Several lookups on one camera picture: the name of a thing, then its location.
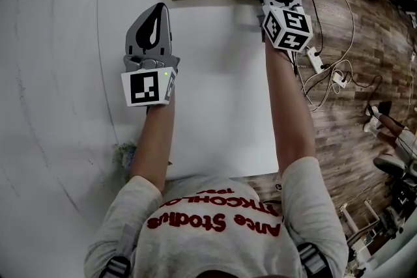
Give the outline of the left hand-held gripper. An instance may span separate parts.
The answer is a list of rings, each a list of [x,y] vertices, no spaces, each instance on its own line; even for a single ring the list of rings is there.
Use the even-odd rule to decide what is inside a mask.
[[[148,8],[129,28],[126,34],[128,55],[124,56],[126,72],[121,74],[127,106],[170,103],[180,63],[178,57],[170,55],[171,43],[169,9],[163,3]],[[149,50],[159,56],[145,56]]]

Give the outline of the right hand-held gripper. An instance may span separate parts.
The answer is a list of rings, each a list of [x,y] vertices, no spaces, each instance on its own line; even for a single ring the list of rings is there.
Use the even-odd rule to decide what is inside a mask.
[[[272,46],[286,51],[301,51],[313,37],[311,17],[302,0],[261,0],[265,15],[261,28]]]

